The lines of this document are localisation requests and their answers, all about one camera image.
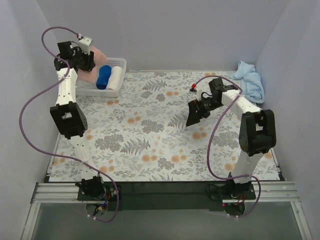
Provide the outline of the pink towel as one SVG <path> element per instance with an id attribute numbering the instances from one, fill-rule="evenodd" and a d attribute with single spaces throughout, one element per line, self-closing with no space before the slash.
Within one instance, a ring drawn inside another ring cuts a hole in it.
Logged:
<path id="1" fill-rule="evenodd" d="M 90 50 L 94 53 L 93 61 L 95 67 L 91 71 L 83 71 L 79 69 L 77 78 L 81 81 L 95 84 L 99 76 L 99 69 L 106 65 L 108 58 L 101 50 L 94 46 L 91 46 Z"/>

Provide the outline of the light blue towel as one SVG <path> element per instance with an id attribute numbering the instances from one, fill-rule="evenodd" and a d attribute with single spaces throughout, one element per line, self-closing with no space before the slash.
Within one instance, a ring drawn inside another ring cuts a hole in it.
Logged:
<path id="1" fill-rule="evenodd" d="M 261 82 L 260 75 L 256 72 L 254 64 L 248 64 L 244 61 L 238 62 L 238 68 L 231 76 L 233 80 L 240 80 L 240 87 L 244 97 L 255 104 L 265 102 L 265 91 Z"/>

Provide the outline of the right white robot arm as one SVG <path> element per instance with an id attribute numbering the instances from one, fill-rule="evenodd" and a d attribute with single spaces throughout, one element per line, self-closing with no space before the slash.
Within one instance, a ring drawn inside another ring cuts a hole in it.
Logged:
<path id="1" fill-rule="evenodd" d="M 276 145 L 275 115 L 272 110 L 262 110 L 248 101 L 237 84 L 225 85 L 224 80 L 225 77 L 213 76 L 208 83 L 209 93 L 197 90 L 196 83 L 191 86 L 190 91 L 196 94 L 196 99 L 188 103 L 186 126 L 200 123 L 201 119 L 208 118 L 212 111 L 223 106 L 226 107 L 224 114 L 232 111 L 240 118 L 238 141 L 241 152 L 236 166 L 223 178 L 224 185 L 209 186 L 209 194 L 214 200 L 243 200 L 254 193 L 252 179 L 258 162 Z"/>

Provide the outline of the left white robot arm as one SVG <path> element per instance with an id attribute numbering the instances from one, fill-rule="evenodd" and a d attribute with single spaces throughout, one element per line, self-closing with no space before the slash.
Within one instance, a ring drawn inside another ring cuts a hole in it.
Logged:
<path id="1" fill-rule="evenodd" d="M 84 195 L 101 200 L 106 195 L 106 188 L 100 174 L 89 167 L 94 163 L 87 144 L 88 122 L 76 102 L 78 71 L 91 72 L 96 66 L 90 44 L 82 40 L 76 46 L 72 46 L 71 41 L 57 44 L 59 54 L 54 59 L 54 66 L 58 79 L 63 81 L 58 85 L 57 101 L 50 108 L 50 114 L 60 134 L 68 140 L 76 158 L 82 163 L 81 182 L 76 186 Z"/>

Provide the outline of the blue rolled towel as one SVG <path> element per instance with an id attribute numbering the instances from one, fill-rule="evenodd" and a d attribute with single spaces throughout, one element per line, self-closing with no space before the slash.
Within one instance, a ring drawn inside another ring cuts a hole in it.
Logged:
<path id="1" fill-rule="evenodd" d="M 109 65 L 104 65 L 99 68 L 96 87 L 98 90 L 105 90 L 107 88 L 109 78 L 112 73 L 112 68 Z"/>

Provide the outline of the white plastic basket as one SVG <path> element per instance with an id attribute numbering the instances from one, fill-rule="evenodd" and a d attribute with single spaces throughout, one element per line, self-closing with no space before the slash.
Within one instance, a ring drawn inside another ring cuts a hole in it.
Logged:
<path id="1" fill-rule="evenodd" d="M 71 69 L 58 85 L 58 97 L 73 101 L 76 96 L 117 98 L 124 82 L 127 61 L 110 57 L 89 73 Z"/>

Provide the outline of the white rolled towel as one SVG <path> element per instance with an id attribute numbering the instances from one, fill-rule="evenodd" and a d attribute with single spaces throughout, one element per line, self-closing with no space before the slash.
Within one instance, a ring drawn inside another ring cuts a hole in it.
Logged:
<path id="1" fill-rule="evenodd" d="M 114 66 L 106 86 L 107 90 L 118 90 L 121 87 L 121 76 L 123 69 L 120 66 Z"/>

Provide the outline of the floral table mat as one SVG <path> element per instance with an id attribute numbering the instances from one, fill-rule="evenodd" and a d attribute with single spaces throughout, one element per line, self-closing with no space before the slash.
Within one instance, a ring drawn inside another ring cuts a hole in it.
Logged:
<path id="1" fill-rule="evenodd" d="M 129 72 L 117 98 L 79 96 L 87 144 L 105 181 L 212 181 L 241 153 L 240 118 L 220 107 L 186 127 L 194 82 L 209 93 L 210 72 Z"/>

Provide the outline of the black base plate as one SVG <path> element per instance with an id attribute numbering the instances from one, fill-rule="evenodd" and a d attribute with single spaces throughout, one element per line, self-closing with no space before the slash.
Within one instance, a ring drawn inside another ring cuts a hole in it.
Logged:
<path id="1" fill-rule="evenodd" d="M 108 202 L 108 211 L 210 210 L 223 211 L 223 201 L 255 200 L 258 192 L 228 186 L 224 181 L 138 181 L 76 183 L 77 200 Z"/>

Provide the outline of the aluminium rail frame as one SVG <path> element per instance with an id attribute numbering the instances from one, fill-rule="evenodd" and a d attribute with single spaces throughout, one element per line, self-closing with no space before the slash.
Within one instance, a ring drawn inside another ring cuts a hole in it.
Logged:
<path id="1" fill-rule="evenodd" d="M 298 225 L 298 229 L 304 240 L 312 239 L 306 218 L 304 216 L 301 199 L 298 195 L 295 184 L 292 181 L 256 181 L 251 183 L 253 189 L 258 192 L 254 200 L 245 200 L 247 203 L 263 203 L 263 202 L 289 202 L 293 209 L 293 213 Z M 98 204 L 102 203 L 94 201 L 79 201 L 78 198 L 79 188 L 76 183 L 38 183 L 35 186 L 31 198 L 31 208 L 25 224 L 25 230 L 22 234 L 23 240 L 31 239 L 31 231 L 36 224 L 37 214 L 40 210 L 41 203 L 72 203 L 72 204 Z M 223 204 L 231 204 L 234 201 L 224 200 Z"/>

